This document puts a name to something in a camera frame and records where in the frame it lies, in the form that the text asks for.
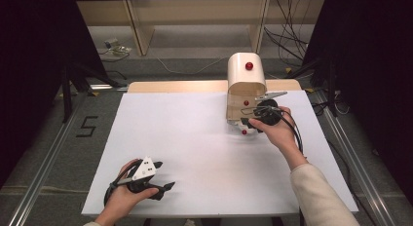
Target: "gray floor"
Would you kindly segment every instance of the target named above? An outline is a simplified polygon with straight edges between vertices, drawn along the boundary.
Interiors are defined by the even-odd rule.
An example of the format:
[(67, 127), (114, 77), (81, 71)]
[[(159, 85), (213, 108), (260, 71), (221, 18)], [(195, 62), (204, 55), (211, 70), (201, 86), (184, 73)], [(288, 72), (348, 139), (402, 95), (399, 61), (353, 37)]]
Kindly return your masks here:
[[(269, 28), (280, 32), (279, 26)], [(303, 26), (301, 37), (308, 41), (312, 28), (311, 25)], [(228, 57), (236, 52), (251, 51), (247, 29), (242, 25), (160, 26), (155, 31), (147, 56), (136, 55), (131, 31), (127, 27), (91, 27), (91, 34), (94, 37), (96, 48), (101, 53), (105, 51), (103, 41), (113, 37), (118, 38), (123, 46), (132, 48), (128, 58), (117, 62), (104, 62), (109, 76), (123, 83), (226, 79)], [(286, 45), (294, 49), (293, 43), (289, 42)], [(286, 74), (285, 69), (290, 67), (280, 60), (278, 51), (279, 49), (268, 37), (264, 37), (260, 56), (268, 79), (282, 78)], [(287, 62), (299, 63), (297, 59), (289, 58), (286, 52), (281, 52), (280, 55), (286, 58)], [(106, 60), (114, 60), (117, 57), (102, 55), (102, 59)], [(123, 79), (119, 73), (113, 71), (122, 73), (128, 79)], [(299, 79), (303, 88), (310, 87), (309, 79), (306, 75)], [(100, 84), (96, 79), (90, 79), (90, 82)], [(122, 94), (122, 92), (100, 92), (98, 95), (86, 97), (24, 225), (83, 225), (90, 221), (80, 212), (93, 181), (94, 172), (110, 133)], [(76, 103), (82, 101), (81, 98), (81, 95), (73, 96), (75, 106)], [(309, 94), (309, 99), (311, 102), (318, 100), (314, 94)], [(48, 120), (44, 122), (32, 147), (24, 153), (0, 192), (0, 225), (8, 225), (22, 196), (37, 170), (42, 166), (62, 126), (62, 114), (62, 98), (57, 94), (54, 104), (51, 105)], [(97, 117), (88, 121), (89, 126), (95, 126), (94, 134), (91, 137), (80, 137), (79, 135), (89, 132), (81, 129), (85, 117), (88, 116)], [(318, 118), (325, 137), (342, 153), (338, 140), (326, 120), (325, 113)], [(356, 117), (350, 111), (346, 115), (339, 114), (339, 119), (380, 196), (389, 208), (395, 225), (412, 225), (413, 207), (395, 184), (380, 157), (372, 153), (374, 147), (371, 146)], [(344, 162), (335, 151), (333, 154), (343, 175), (347, 176)], [(353, 173), (349, 183), (360, 201), (367, 207), (373, 220), (378, 222)], [(373, 225), (362, 208), (356, 213), (356, 218), (361, 225)], [(282, 221), (288, 226), (299, 225), (297, 215), (285, 216)], [(126, 218), (119, 225), (136, 225), (135, 222), (136, 219)]]

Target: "wrist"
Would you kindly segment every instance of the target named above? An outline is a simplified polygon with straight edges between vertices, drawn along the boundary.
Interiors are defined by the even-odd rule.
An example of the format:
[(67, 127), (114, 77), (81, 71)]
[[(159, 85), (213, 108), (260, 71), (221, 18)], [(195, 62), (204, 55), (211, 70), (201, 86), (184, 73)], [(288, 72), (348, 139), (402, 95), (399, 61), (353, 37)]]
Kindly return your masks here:
[(292, 141), (292, 142), (287, 143), (287, 144), (282, 144), (278, 147), (279, 147), (279, 149), (282, 153), (286, 152), (286, 151), (295, 151), (295, 150), (299, 151), (298, 145), (295, 143), (295, 141)]
[(94, 222), (98, 223), (100, 226), (113, 226), (118, 220), (119, 218), (105, 212), (104, 210)]

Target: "cable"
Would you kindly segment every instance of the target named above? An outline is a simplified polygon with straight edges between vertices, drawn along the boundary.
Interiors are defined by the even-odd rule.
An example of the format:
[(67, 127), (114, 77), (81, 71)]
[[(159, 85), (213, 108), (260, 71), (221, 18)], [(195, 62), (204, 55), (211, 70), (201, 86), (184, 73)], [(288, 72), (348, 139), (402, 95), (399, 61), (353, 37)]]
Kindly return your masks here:
[(117, 74), (119, 74), (119, 75), (121, 75), (122, 76), (122, 78), (124, 78), (124, 80), (128, 80), (128, 78), (127, 77), (125, 77), (125, 75), (124, 74), (122, 74), (121, 72), (119, 72), (119, 71), (116, 71), (116, 70), (109, 70), (109, 71), (106, 71), (106, 72), (114, 72), (114, 73), (117, 73)]
[[(292, 132), (294, 133), (295, 138), (297, 139), (297, 143), (298, 143), (298, 149), (300, 150), (301, 154), (303, 154), (303, 142), (301, 140), (301, 133), (298, 130), (298, 126), (297, 123), (295, 123), (294, 118), (292, 118), (291, 114), (288, 113), (287, 111), (281, 110), (279, 108), (274, 109), (275, 107), (271, 107), (271, 106), (256, 106), (256, 107), (247, 107), (247, 108), (243, 108), (241, 109), (241, 112), (244, 115), (250, 115), (250, 114), (255, 114), (257, 112), (261, 112), (264, 110), (271, 110), (271, 112), (273, 112), (274, 114), (276, 114), (281, 120), (283, 120), (292, 130)], [(253, 112), (248, 112), (245, 113), (245, 110), (253, 110)], [(279, 111), (281, 111), (281, 113), (286, 113), (289, 115), (289, 117), (291, 118), (292, 122), (294, 123), (295, 127), (291, 125), (291, 123), (289, 123), (282, 114), (279, 113)]]
[(303, 76), (303, 77), (296, 78), (295, 80), (301, 80), (301, 79), (304, 79), (304, 78), (311, 77), (311, 76), (313, 76), (313, 75), (314, 75), (314, 73), (310, 73), (309, 75), (306, 75), (306, 76)]
[[(273, 33), (273, 32), (271, 32), (267, 27), (264, 27), (264, 29), (266, 29), (266, 31), (267, 31), (268, 33), (270, 33), (271, 35), (278, 36), (278, 37), (282, 37), (282, 38), (288, 39), (288, 40), (295, 40), (295, 39), (293, 39), (293, 38), (289, 38), (289, 37), (281, 36), (280, 34)], [(300, 39), (298, 39), (298, 40), (296, 40), (296, 41), (297, 41), (297, 42), (300, 42), (300, 43), (302, 43), (302, 44), (308, 44), (307, 42), (304, 42), (304, 41), (302, 41), (302, 40), (300, 40)]]
[(346, 111), (342, 111), (341, 109), (339, 109), (338, 106), (337, 106), (337, 103), (340, 102), (340, 101), (337, 101), (338, 95), (340, 95), (340, 94), (337, 94), (336, 96), (334, 96), (334, 106), (335, 106), (336, 110), (338, 111), (338, 113), (340, 113), (342, 115), (346, 115), (350, 111), (350, 106), (347, 106)]
[(122, 60), (122, 59), (124, 59), (124, 58), (126, 58), (126, 57), (128, 57), (129, 55), (130, 55), (130, 53), (127, 53), (127, 52), (119, 52), (119, 51), (114, 51), (114, 50), (109, 50), (109, 51), (111, 51), (111, 52), (114, 52), (114, 53), (121, 53), (121, 54), (125, 54), (124, 56), (122, 56), (122, 57), (120, 57), (120, 58), (118, 58), (118, 59), (115, 59), (115, 60), (102, 60), (102, 62), (117, 62), (117, 61), (119, 61), (119, 60)]
[(106, 50), (104, 53), (98, 53), (98, 54), (99, 54), (99, 55), (105, 55), (105, 54), (107, 54), (109, 51), (110, 51), (110, 50), (108, 49), (108, 50)]
[(324, 114), (324, 108), (328, 106), (328, 102), (322, 102), (322, 103), (312, 103), (311, 104), (313, 108), (320, 107), (320, 110), (315, 112), (316, 116), (321, 116)]
[(131, 170), (133, 167), (135, 167), (139, 162), (141, 162), (141, 160), (135, 161), (133, 163), (131, 163), (126, 169), (124, 169), (119, 175), (118, 177), (116, 177), (116, 179), (114, 181), (112, 181), (109, 184), (109, 187), (106, 190), (106, 193), (104, 195), (104, 199), (103, 199), (103, 205), (106, 206), (107, 201), (109, 200), (110, 196), (112, 195), (112, 192), (118, 188), (119, 185), (122, 184), (118, 184), (119, 180), (122, 178), (122, 176), (124, 176), (127, 171)]
[(292, 17), (291, 17), (291, 3), (292, 3), (292, 2), (291, 2), (291, 1), (292, 1), (292, 0), (288, 0), (288, 15), (286, 15), (286, 14), (285, 14), (285, 11), (284, 11), (283, 8), (282, 8), (282, 5), (281, 5), (281, 3), (280, 3), (280, 0), (277, 0), (277, 3), (278, 3), (278, 5), (279, 5), (279, 7), (280, 7), (280, 10), (282, 11), (282, 15), (283, 15), (283, 17), (284, 17), (284, 19), (285, 19), (285, 25), (282, 26), (282, 27), (283, 27), (283, 32), (282, 32), (282, 34), (284, 34), (285, 32), (287, 32), (287, 31), (286, 31), (286, 28), (289, 26), (289, 28), (291, 29), (291, 33), (289, 33), (289, 32), (287, 32), (287, 33), (294, 39), (295, 45), (296, 45), (296, 47), (297, 47), (297, 49), (298, 49), (298, 51), (299, 51), (299, 53), (300, 53), (301, 59), (302, 59), (303, 55), (301, 54), (301, 51), (300, 51), (300, 47), (302, 48), (302, 46), (301, 46), (301, 44), (300, 44), (300, 46), (297, 44), (296, 40), (298, 39), (298, 37), (295, 35), (294, 28), (292, 27)]
[(195, 72), (177, 72), (177, 71), (169, 70), (169, 69), (167, 68), (167, 66), (166, 66), (158, 57), (156, 57), (156, 59), (164, 66), (164, 68), (165, 68), (168, 72), (170, 72), (170, 73), (178, 73), (178, 74), (198, 74), (198, 73), (202, 72), (203, 70), (205, 70), (206, 68), (208, 68), (208, 67), (210, 67), (210, 66), (213, 66), (214, 64), (218, 63), (219, 61), (221, 61), (221, 60), (224, 59), (224, 58), (226, 58), (226, 57), (220, 58), (219, 60), (214, 61), (214, 62), (210, 63), (209, 65), (207, 65), (207, 66), (205, 66), (205, 67), (203, 67), (203, 68), (201, 68), (200, 70), (195, 71)]
[(304, 18), (307, 16), (307, 13), (309, 12), (310, 5), (311, 5), (311, 2), (312, 2), (312, 1), (313, 1), (313, 0), (309, 0), (309, 3), (307, 4), (306, 12), (304, 13), (303, 18), (301, 19), (300, 27), (298, 28), (298, 38), (301, 38), (301, 27), (303, 26)]
[(270, 40), (271, 40), (273, 43), (277, 44), (277, 46), (279, 47), (279, 58), (280, 58), (284, 63), (286, 63), (286, 64), (288, 64), (288, 65), (300, 66), (300, 65), (291, 64), (291, 63), (289, 63), (289, 62), (286, 62), (286, 61), (284, 61), (284, 59), (282, 58), (282, 56), (281, 56), (281, 49), (280, 49), (280, 48), (282, 48), (282, 49), (285, 50), (286, 52), (290, 53), (291, 55), (295, 56), (296, 58), (298, 58), (298, 59), (300, 59), (300, 60), (303, 60), (302, 57), (296, 55), (294, 52), (290, 51), (290, 50), (289, 50), (288, 48), (286, 48), (283, 44), (281, 44), (281, 39), (282, 39), (283, 35), (280, 35), (280, 37), (281, 37), (281, 38), (280, 38), (280, 41), (277, 41), (275, 38), (273, 38), (273, 37), (271, 36), (270, 31), (268, 30), (267, 27), (264, 27), (264, 30), (265, 30), (265, 32), (267, 33), (267, 35), (268, 35), (268, 37), (270, 38)]
[(268, 75), (268, 76), (270, 76), (270, 77), (272, 77), (272, 78), (274, 78), (274, 79), (280, 79), (279, 77), (277, 77), (277, 76), (275, 76), (275, 75), (272, 75), (272, 74), (270, 74), (270, 73), (268, 73), (268, 72), (265, 72), (265, 71), (264, 71), (264, 74), (266, 74), (266, 75)]
[(326, 140), (328, 145), (335, 151), (335, 153), (338, 155), (338, 157), (340, 157), (340, 159), (343, 161), (344, 166), (346, 168), (346, 173), (347, 173), (347, 185), (349, 186), (349, 190), (352, 193), (352, 195), (356, 198), (357, 203), (363, 208), (365, 214), (367, 215), (367, 217), (370, 219), (371, 223), (373, 224), (373, 226), (376, 226), (376, 223), (373, 219), (373, 217), (370, 215), (370, 213), (367, 211), (367, 208), (364, 206), (364, 204), (361, 202), (361, 200), (359, 199), (358, 195), (356, 194), (355, 190), (353, 189), (352, 186), (352, 181), (351, 181), (351, 172), (350, 172), (350, 167), (349, 164), (347, 164), (346, 160), (344, 159), (344, 157), (340, 154), (340, 152), (338, 152), (337, 148), (334, 146), (334, 144), (329, 141)]

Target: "white board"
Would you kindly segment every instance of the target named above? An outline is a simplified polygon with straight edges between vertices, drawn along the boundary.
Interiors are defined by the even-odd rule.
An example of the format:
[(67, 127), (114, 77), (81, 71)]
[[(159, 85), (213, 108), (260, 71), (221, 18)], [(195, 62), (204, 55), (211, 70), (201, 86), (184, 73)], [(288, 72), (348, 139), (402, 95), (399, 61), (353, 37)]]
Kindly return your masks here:
[[(304, 92), (277, 97), (292, 110), (304, 154), (351, 211), (357, 206)], [(175, 181), (160, 201), (145, 200), (139, 217), (237, 217), (298, 212), (288, 165), (264, 133), (242, 135), (227, 124), (225, 93), (124, 94), (82, 214), (103, 210), (109, 183), (129, 160), (150, 156), (163, 166), (151, 180)]]

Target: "sleeve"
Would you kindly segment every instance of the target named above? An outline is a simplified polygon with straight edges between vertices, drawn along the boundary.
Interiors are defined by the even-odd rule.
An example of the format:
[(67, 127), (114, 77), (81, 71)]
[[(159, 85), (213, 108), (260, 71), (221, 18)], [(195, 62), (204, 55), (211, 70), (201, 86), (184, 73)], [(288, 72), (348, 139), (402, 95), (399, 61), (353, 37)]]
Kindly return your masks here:
[(96, 222), (89, 222), (83, 226), (100, 226), (100, 224), (96, 223)]
[(291, 172), (291, 185), (308, 226), (358, 225), (322, 172), (305, 164)]

